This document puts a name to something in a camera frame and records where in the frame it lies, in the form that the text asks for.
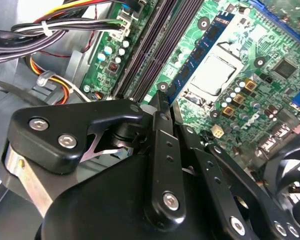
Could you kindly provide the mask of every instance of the computer motherboard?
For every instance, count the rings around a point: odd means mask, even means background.
[[[268,10],[256,1],[185,2],[142,0],[139,13],[116,4],[122,33],[100,38],[82,90],[141,104],[167,91],[202,144],[218,142],[242,167],[261,165],[300,134],[300,12],[279,14],[275,0],[261,1]]]

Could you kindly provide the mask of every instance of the yellow wire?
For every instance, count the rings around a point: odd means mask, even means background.
[[[38,75],[41,74],[41,73],[40,73],[39,71],[37,71],[36,68],[34,67],[34,61],[33,61],[32,57],[30,57],[30,65],[31,65],[32,70],[33,70],[36,74],[38,74]],[[50,77],[49,80],[61,84],[62,86],[64,86],[64,87],[67,89],[68,93],[70,94],[70,89],[69,89],[68,85],[66,85],[63,81],[61,81],[61,80],[59,80],[59,79],[57,79],[57,78],[55,78],[55,77]]]
[[[51,13],[57,11],[57,10],[60,10],[60,9],[72,7],[72,6],[78,5],[78,4],[83,4],[83,3],[86,3],[86,2],[89,2],[89,1],[91,1],[91,0],[77,0],[77,1],[69,2],[69,3],[63,4],[61,6],[55,7],[54,9],[52,9],[51,11],[46,13],[45,15],[51,14]]]

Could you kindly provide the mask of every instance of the chip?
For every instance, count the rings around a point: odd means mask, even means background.
[[[297,70],[297,67],[292,65],[287,60],[283,59],[275,68],[274,72],[279,74],[284,79],[288,79]]]

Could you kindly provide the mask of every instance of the silver screw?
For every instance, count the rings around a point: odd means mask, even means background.
[[[220,148],[218,148],[217,146],[214,146],[213,147],[214,148],[214,150],[218,153],[218,154],[220,154],[221,153],[221,150],[220,150]]]
[[[83,91],[84,91],[85,93],[89,93],[89,92],[90,92],[90,87],[89,87],[88,85],[85,85],[85,86],[83,87]]]
[[[49,127],[49,124],[41,118],[34,118],[30,120],[29,126],[34,130],[44,131]]]
[[[163,119],[163,120],[169,120],[169,117],[167,115],[165,115],[164,113],[160,113],[160,117]]]
[[[77,145],[77,140],[68,134],[61,135],[58,138],[58,142],[62,147],[67,149],[73,149]]]
[[[194,130],[193,130],[191,127],[189,127],[189,126],[186,127],[186,130],[187,130],[189,133],[191,133],[191,134],[194,133]]]
[[[230,223],[231,223],[231,226],[233,227],[233,229],[239,235],[244,236],[246,234],[245,227],[244,227],[244,225],[242,224],[242,222],[238,218],[236,218],[234,216],[230,217]]]
[[[299,237],[299,233],[297,232],[297,230],[295,229],[294,226],[292,226],[290,223],[287,223],[288,229],[289,231],[296,237]]]
[[[172,211],[177,211],[179,208],[179,201],[177,197],[170,192],[163,195],[163,202]]]
[[[287,236],[287,232],[286,230],[284,229],[283,226],[281,226],[280,223],[278,223],[277,221],[274,221],[274,226],[275,226],[275,229],[284,237]]]
[[[132,111],[134,111],[134,112],[136,112],[136,113],[139,112],[139,108],[138,108],[136,105],[131,104],[131,105],[130,105],[130,108],[131,108]]]

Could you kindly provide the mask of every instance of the cooling fan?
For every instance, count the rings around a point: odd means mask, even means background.
[[[292,162],[298,163],[287,171]],[[263,179],[269,195],[300,227],[300,135],[267,162]]]

